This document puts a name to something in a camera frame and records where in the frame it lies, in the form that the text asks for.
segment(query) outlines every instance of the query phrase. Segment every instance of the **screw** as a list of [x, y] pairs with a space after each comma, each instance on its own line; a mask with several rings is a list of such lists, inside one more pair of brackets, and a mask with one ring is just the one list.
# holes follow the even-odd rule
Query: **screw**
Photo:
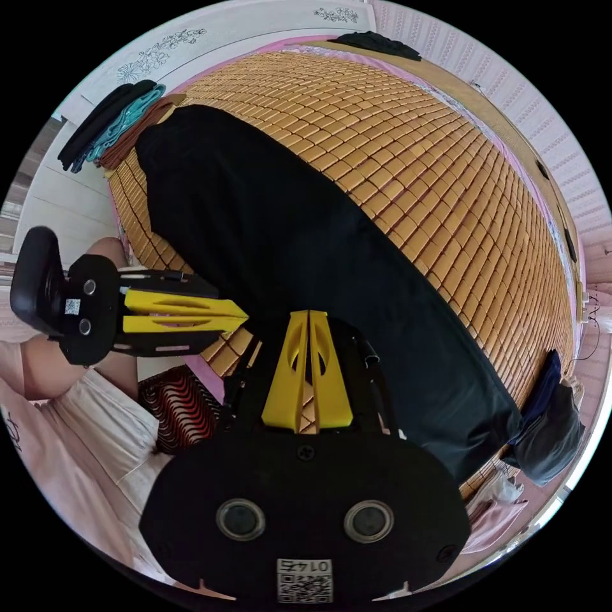
[[85, 284], [83, 285], [83, 292], [85, 293], [85, 295], [93, 295], [95, 290], [96, 281], [92, 279], [86, 280]]
[[454, 544], [449, 544], [445, 546], [436, 557], [436, 561], [438, 563], [448, 563], [454, 556], [457, 551], [457, 547]]
[[314, 448], [308, 444], [303, 444], [298, 448], [298, 459], [301, 461], [310, 461], [314, 459]]
[[91, 322], [89, 319], [81, 319], [79, 321], [78, 331], [80, 331], [83, 336], [89, 335], [89, 332], [91, 332]]

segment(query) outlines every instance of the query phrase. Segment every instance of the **bamboo sleeping mat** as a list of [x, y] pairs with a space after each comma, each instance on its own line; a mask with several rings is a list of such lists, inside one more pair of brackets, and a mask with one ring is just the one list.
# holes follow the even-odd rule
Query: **bamboo sleeping mat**
[[[555, 244], [519, 176], [467, 119], [380, 69], [291, 52], [248, 56], [185, 93], [181, 106], [231, 112], [350, 195], [449, 303], [519, 408], [550, 349], [568, 365], [571, 309]], [[150, 231], [146, 179], [134, 150], [110, 187], [140, 263], [190, 271]], [[239, 330], [203, 355], [226, 375], [249, 338]], [[308, 432], [311, 399], [308, 389], [302, 420]]]

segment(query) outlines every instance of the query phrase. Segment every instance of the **patterned wallpaper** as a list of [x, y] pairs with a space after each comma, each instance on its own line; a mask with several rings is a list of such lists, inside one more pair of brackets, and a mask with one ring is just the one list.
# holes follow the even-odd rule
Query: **patterned wallpaper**
[[612, 281], [610, 207], [582, 147], [546, 98], [468, 34], [399, 4], [385, 0], [371, 0], [371, 4], [379, 34], [401, 40], [425, 59], [477, 84], [521, 131], [551, 170], [569, 205], [585, 248], [587, 281]]

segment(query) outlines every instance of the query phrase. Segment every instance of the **person's leg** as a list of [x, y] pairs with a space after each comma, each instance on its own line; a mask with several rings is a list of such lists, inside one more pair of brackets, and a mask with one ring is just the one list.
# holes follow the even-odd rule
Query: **person's leg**
[[[102, 238], [87, 251], [108, 257], [117, 268], [127, 265], [123, 246], [116, 238]], [[67, 392], [86, 369], [71, 365], [62, 354], [59, 344], [48, 342], [37, 335], [21, 345], [25, 397], [29, 400], [50, 400]], [[138, 397], [136, 358], [120, 353], [109, 353], [95, 368], [104, 378], [133, 399]]]

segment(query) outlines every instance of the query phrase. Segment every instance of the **person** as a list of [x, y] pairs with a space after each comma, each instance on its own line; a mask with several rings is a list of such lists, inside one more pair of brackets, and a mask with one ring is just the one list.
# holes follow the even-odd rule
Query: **person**
[[[88, 251], [117, 268], [116, 238]], [[56, 513], [95, 548], [156, 580], [188, 590], [158, 564], [138, 522], [170, 455], [156, 451], [158, 422], [136, 401], [136, 358], [109, 353], [93, 368], [71, 365], [58, 343], [0, 339], [0, 410], [15, 449]], [[198, 592], [224, 597], [207, 590]]]

